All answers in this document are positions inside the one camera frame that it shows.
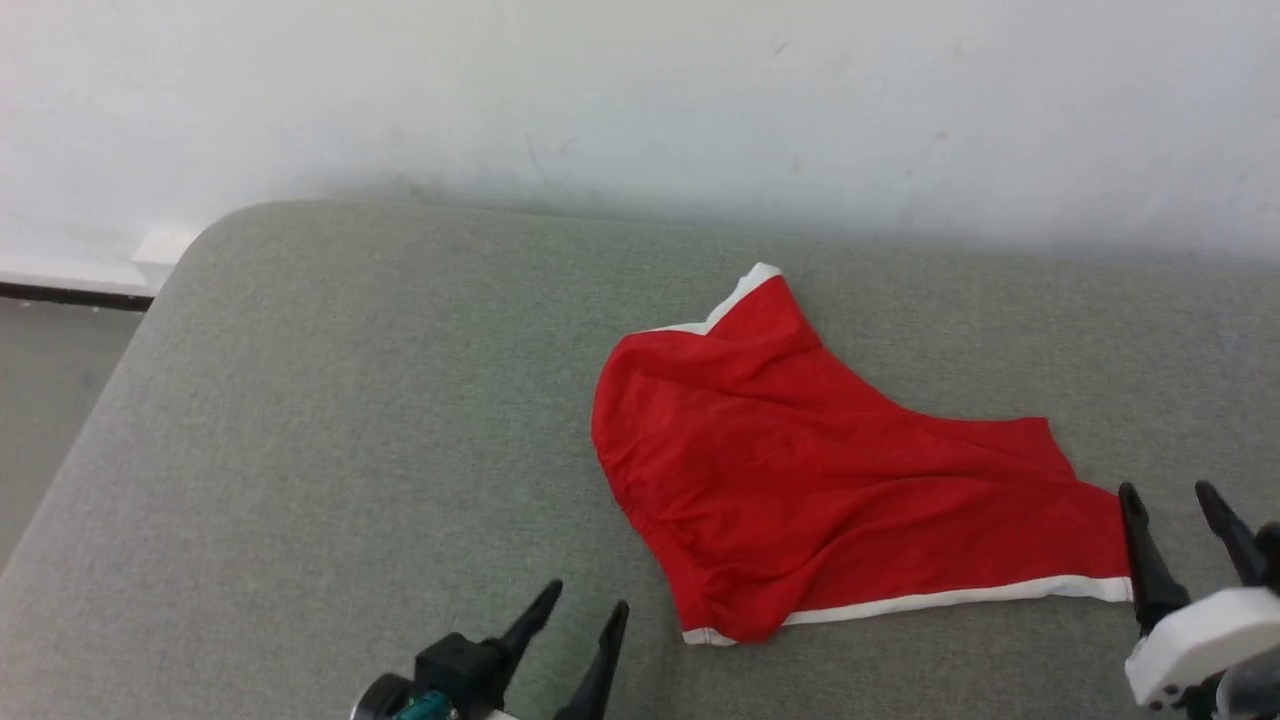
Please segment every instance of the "white wall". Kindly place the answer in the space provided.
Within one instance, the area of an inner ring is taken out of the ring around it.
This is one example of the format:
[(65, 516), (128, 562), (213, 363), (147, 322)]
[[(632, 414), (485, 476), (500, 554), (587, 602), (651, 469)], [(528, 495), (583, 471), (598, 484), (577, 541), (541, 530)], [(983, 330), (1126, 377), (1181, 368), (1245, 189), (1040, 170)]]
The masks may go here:
[(0, 0), (0, 273), (302, 196), (1277, 259), (1280, 4)]

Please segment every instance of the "floor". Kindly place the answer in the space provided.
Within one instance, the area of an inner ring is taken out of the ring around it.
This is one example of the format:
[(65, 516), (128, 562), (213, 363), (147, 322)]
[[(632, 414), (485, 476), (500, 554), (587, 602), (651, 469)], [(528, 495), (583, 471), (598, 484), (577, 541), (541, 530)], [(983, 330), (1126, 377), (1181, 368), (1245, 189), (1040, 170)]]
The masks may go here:
[(0, 297), (0, 571), (140, 322)]

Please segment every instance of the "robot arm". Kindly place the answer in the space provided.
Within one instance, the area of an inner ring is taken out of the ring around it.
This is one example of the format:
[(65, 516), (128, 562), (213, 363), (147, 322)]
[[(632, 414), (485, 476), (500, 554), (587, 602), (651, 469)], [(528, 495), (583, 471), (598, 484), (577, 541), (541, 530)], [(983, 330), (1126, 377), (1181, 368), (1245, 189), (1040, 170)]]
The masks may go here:
[(1256, 536), (1210, 483), (1196, 495), (1244, 587), (1197, 602), (1165, 565), (1133, 486), (1120, 487), (1139, 639), (1125, 661), (1134, 700), (1190, 720), (1280, 711), (1280, 524)]
[[(545, 625), (563, 583), (552, 580), (500, 638), (474, 643), (458, 633), (417, 653), (413, 679), (387, 674), (374, 680), (351, 720), (515, 720), (502, 712), (507, 685), (530, 641)], [(554, 720), (600, 720), (627, 626), (627, 603), (613, 607), (599, 650), (577, 692)]]

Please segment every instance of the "white trim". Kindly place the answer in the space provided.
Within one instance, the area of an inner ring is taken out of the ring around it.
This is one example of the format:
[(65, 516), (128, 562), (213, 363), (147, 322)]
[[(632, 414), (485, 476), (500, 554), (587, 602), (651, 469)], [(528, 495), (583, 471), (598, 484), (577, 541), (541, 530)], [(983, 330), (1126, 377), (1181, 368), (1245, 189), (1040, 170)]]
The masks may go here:
[(152, 293), (160, 292), (173, 273), (182, 254), (200, 236), (195, 228), (155, 228), (142, 237), (142, 245), (133, 251), (133, 266), (146, 278)]
[(733, 309), (735, 305), (742, 301), (744, 297), (751, 295), (751, 291), (764, 284), (764, 281), (769, 278), (776, 278), (782, 274), (782, 270), (774, 268), (773, 265), (765, 265), (764, 263), (756, 263), (751, 272), (742, 275), (737, 281), (737, 287), (733, 288), (732, 295), (724, 299), (723, 302), (712, 310), (710, 315), (701, 323), (682, 323), (680, 325), (667, 325), (664, 328), (654, 328), (652, 331), (644, 332), (658, 332), (658, 331), (680, 331), (682, 333), (694, 334), (707, 334), (716, 327), (716, 323), (721, 322), (728, 311)]
[[(890, 612), (923, 610), (925, 607), (946, 607), (964, 602), (989, 602), (1004, 600), (1030, 600), (1051, 594), (1065, 597), (1093, 597), (1106, 602), (1130, 602), (1133, 583), (1129, 578), (1088, 578), (1084, 575), (1053, 575), (1023, 580), (993, 588), (969, 588), (963, 591), (936, 592), (928, 594), (905, 594), (888, 600), (859, 602), (826, 610), (801, 610), (783, 620), (783, 625), (808, 625), (810, 623), (838, 623), (841, 620), (860, 620)], [(733, 644), (714, 628), (699, 628), (684, 633), (689, 644)]]
[(716, 628), (698, 628), (696, 630), (685, 630), (681, 633), (685, 638), (685, 644), (713, 644), (717, 647), (728, 647), (731, 644), (737, 644), (733, 638), (726, 638), (719, 634)]

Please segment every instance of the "red fabric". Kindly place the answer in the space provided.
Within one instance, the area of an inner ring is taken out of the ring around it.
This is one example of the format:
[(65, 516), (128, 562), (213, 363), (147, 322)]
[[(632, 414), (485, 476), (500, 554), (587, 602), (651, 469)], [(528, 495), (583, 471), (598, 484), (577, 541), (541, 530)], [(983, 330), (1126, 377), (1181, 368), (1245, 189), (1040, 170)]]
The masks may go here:
[(625, 337), (591, 436), (686, 632), (755, 642), (796, 611), (1129, 575), (1116, 497), (1076, 479), (1044, 419), (900, 407), (823, 347), (782, 277), (707, 336)]

